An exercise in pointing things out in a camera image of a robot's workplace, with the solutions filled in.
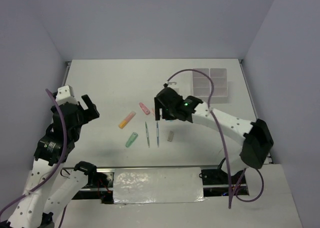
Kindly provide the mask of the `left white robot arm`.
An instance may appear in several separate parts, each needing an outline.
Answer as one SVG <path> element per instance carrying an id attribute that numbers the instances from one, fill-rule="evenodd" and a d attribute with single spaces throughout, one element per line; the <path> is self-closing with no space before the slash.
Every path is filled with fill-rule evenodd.
<path id="1" fill-rule="evenodd" d="M 97 167 L 80 161 L 64 183 L 52 192 L 56 178 L 80 138 L 82 126 L 99 118 L 100 114 L 87 94 L 81 97 L 87 106 L 83 108 L 69 85 L 58 88 L 55 93 L 46 92 L 53 102 L 52 122 L 37 143 L 23 194 L 0 211 L 4 213 L 16 205 L 12 215 L 0 222 L 2 228 L 55 228 L 57 219 L 65 217 L 67 206 L 76 193 L 84 186 L 95 186 L 98 181 Z"/>

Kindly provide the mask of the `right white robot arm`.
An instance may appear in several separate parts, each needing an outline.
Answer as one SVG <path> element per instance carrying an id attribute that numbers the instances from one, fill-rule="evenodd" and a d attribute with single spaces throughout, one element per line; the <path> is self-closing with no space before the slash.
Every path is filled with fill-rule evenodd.
<path id="1" fill-rule="evenodd" d="M 165 87 L 154 98 L 155 119 L 180 120 L 211 128 L 239 144 L 237 151 L 228 151 L 222 145 L 224 160 L 219 164 L 217 178 L 230 183 L 235 174 L 247 168 L 261 169 L 274 145 L 267 123 L 262 119 L 250 121 L 232 116 L 205 101 L 187 96 L 183 98 L 174 89 Z"/>

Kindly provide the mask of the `blue pen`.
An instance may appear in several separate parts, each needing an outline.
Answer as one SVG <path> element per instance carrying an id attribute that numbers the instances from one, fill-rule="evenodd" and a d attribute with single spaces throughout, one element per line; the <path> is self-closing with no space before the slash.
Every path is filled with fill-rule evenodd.
<path id="1" fill-rule="evenodd" d="M 159 122 L 156 121 L 156 142 L 157 142 L 157 147 L 160 147 L 160 129 L 159 129 Z"/>

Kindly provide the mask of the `green pen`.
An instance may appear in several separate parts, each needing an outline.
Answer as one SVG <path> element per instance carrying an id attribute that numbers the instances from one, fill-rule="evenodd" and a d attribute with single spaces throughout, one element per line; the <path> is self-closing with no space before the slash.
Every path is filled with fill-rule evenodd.
<path id="1" fill-rule="evenodd" d="M 147 124 L 146 121 L 145 121 L 145 132 L 146 132 L 147 145 L 148 145 L 148 148 L 150 148 L 151 147 L 151 145 L 150 145 L 150 135 L 149 135 L 148 124 Z"/>

